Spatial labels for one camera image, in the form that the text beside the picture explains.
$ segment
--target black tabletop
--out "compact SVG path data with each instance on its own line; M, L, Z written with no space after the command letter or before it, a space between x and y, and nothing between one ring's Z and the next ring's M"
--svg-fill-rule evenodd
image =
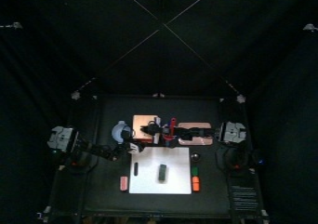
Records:
M213 127L232 120L245 122L241 105L237 102L226 104L221 99L99 96L86 105L75 105L70 123L97 145L114 147L114 126L118 121L133 125L133 116L137 114L155 114L163 123L175 117L178 123L210 123ZM187 146L190 153L202 155L201 161L190 164L198 167L201 178L201 191L192 194L130 194L121 191L121 177L131 174L131 155L125 153L115 162L98 158L98 165L87 176L83 213L229 217L226 176L217 167L216 151L220 146L216 140L213 145Z

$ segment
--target table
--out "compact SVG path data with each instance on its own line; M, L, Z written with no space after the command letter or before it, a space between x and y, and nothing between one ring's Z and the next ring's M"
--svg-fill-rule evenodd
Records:
M114 147L113 128L118 121L133 125L135 114L157 114L162 121L175 117L179 122L210 123L213 127L228 121L248 126L244 104L236 98L158 99L111 95L75 101L69 124L94 143ZM250 135L245 142L252 149ZM131 170L129 153L115 162L97 158L94 168L86 175L75 176L67 169L58 171L50 201L51 216L73 216L79 221L81 215L230 218L228 176L217 166L216 152L220 147L217 140L209 146L189 146L190 153L200 152L202 155L202 160L196 164L200 168L201 192L192 194L130 194L121 191L119 178L130 176Z

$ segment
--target black curtain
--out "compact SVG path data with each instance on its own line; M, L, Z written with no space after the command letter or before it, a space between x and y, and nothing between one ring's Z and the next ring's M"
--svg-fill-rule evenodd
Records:
M70 93L18 30L0 31L0 223L37 223L54 167L46 142L65 125Z
M249 101L261 184L273 223L318 221L318 34L305 37Z
M95 76L50 23L38 18L42 10L27 2L0 2L2 23L19 21L14 12L24 15L28 27L27 31L0 30L0 223L6 224L37 223L35 213L49 204L50 130L66 124L71 92ZM317 223L318 210L318 33L305 32L293 44L290 54L285 51L280 62L269 60L274 66L246 89L252 90L248 112L254 142L268 162L261 183L273 223L310 224ZM238 74L236 80L248 67L229 69Z

